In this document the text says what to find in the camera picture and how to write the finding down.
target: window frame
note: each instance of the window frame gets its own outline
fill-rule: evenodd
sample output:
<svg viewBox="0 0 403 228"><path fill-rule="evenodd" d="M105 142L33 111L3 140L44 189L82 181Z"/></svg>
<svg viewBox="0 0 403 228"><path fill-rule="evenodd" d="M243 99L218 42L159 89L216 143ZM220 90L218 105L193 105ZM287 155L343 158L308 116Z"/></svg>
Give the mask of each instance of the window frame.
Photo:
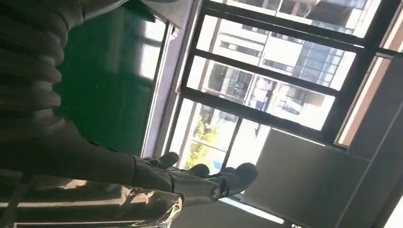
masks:
<svg viewBox="0 0 403 228"><path fill-rule="evenodd" d="M376 11L376 14L369 26L365 37L359 38L338 31L328 30L325 28L290 21L283 18L277 18L271 15L254 12L248 9L242 9L222 3L217 3L211 0L205 0L201 5L200 15L194 27L194 38L192 39L190 44L188 57L183 69L182 81L178 88L179 102L176 107L176 112L179 112L181 108L180 103L185 98L196 103L208 105L221 111L234 114L239 117L237 124L240 124L238 122L242 119L248 119L259 124L279 128L286 132L308 138L329 147L337 148L339 150L346 150L345 147L337 145L335 141L337 140L339 132L343 129L345 119L346 117L348 117L350 106L354 103L355 96L359 91L359 87L364 80L372 59L374 58L374 56L377 55L389 57L402 56L401 53L380 47L382 39L387 32L390 23L393 20L394 12L398 9L399 4L400 1L398 0L383 0ZM237 61L235 59L230 59L213 54L208 51L197 49L198 37L200 36L205 16L213 16L218 18L219 21L221 19L225 19L240 23L245 26L264 29L269 32L276 32L281 35L293 37L296 39L302 39L305 40L304 43L313 42L321 45L326 45L330 47L330 50L327 53L332 52L332 50L335 48L342 51L354 52L356 53L356 57L346 76L342 88L337 91L323 85L318 85L299 78L286 76L284 74L274 72L269 69L261 68L241 61ZM307 47L306 49L308 50L308 52L313 51L312 47ZM338 55L335 52L333 53L333 56L342 58L343 55ZM269 80L280 80L293 86L298 86L304 89L312 90L314 92L319 92L324 95L331 95L335 97L335 101L326 118L322 130L314 130L302 126L298 123L262 112L260 110L253 109L248 106L243 106L236 102L225 100L223 98L187 87L190 70L192 68L193 60L195 57L202 57L207 60L212 60L217 63L224 64L226 66L236 67L241 70L247 70L249 72L253 72L255 74L263 76L270 75ZM176 123L177 119L174 119L169 135L173 135Z"/></svg>

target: green wall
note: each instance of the green wall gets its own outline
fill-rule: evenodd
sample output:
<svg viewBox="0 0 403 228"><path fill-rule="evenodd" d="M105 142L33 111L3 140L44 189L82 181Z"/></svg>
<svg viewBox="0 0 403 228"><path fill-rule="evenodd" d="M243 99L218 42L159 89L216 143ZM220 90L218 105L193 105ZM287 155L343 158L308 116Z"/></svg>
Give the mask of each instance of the green wall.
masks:
<svg viewBox="0 0 403 228"><path fill-rule="evenodd" d="M140 155L164 26L120 7L72 29L56 113L83 137Z"/></svg>

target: tree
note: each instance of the tree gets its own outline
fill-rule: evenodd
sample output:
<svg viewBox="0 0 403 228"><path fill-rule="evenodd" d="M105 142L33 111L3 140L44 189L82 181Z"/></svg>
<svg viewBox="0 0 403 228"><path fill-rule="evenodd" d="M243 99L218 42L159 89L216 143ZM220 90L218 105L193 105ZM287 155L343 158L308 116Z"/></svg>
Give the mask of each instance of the tree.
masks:
<svg viewBox="0 0 403 228"><path fill-rule="evenodd" d="M200 141L206 143L213 143L215 136L217 134L217 129L210 128L208 124L202 121L201 116L198 117L197 126L195 130L195 137ZM211 149L203 144L194 142L189 148L189 158L186 160L185 169L190 169L191 167L203 163L204 159L209 155Z"/></svg>

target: glass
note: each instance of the glass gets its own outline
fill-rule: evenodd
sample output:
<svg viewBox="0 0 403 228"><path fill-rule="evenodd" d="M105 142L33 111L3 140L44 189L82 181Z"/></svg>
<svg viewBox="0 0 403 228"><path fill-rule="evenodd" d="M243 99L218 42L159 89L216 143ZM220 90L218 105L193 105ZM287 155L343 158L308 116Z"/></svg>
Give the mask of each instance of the glass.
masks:
<svg viewBox="0 0 403 228"><path fill-rule="evenodd" d="M269 126L243 119L235 137L227 166L236 168L245 162L256 165L269 131Z"/></svg>
<svg viewBox="0 0 403 228"><path fill-rule="evenodd" d="M237 120L235 115L184 99L170 147L180 156L177 167L203 163L211 174L219 172Z"/></svg>
<svg viewBox="0 0 403 228"><path fill-rule="evenodd" d="M353 52L232 21L221 19L218 22L217 18L211 16L206 16L204 20L198 49L336 90L340 90L355 58ZM204 64L198 66L200 71L204 67ZM322 72L333 74L336 80L330 80L331 83L321 81L319 75Z"/></svg>
<svg viewBox="0 0 403 228"><path fill-rule="evenodd" d="M381 0L228 0L226 4L363 38Z"/></svg>
<svg viewBox="0 0 403 228"><path fill-rule="evenodd" d="M203 71L198 66L206 66L207 70ZM303 76L307 78L320 77L317 70L305 68L305 71ZM321 80L324 84L329 83L326 81L328 78ZM237 88L236 93L232 93L231 85ZM195 57L187 86L316 130L322 129L334 101L332 96L202 57Z"/></svg>

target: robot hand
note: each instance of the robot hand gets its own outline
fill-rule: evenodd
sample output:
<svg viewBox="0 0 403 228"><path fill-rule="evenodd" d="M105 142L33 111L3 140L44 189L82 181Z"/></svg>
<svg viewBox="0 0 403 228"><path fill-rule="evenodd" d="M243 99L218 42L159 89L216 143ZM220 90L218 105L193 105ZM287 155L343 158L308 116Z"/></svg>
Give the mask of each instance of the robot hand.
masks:
<svg viewBox="0 0 403 228"><path fill-rule="evenodd" d="M215 202L219 198L238 194L244 191L258 174L256 167L250 163L244 163L237 169L224 168L214 175L209 175L209 168L204 164L198 164L187 171L180 170L172 167L179 160L174 152L166 153L161 158L139 160L135 157L135 160L139 169L144 167L145 163L150 168L145 172L159 177L154 179L158 182L135 177L134 185L164 191L170 188L170 192L182 196L184 206Z"/></svg>

